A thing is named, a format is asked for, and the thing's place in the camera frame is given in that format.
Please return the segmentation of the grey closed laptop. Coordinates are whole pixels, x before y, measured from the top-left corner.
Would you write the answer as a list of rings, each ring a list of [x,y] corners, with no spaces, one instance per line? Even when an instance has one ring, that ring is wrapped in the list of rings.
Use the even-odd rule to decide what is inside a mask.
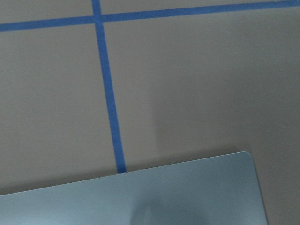
[[[0,198],[3,225],[266,225],[252,156],[237,152]]]

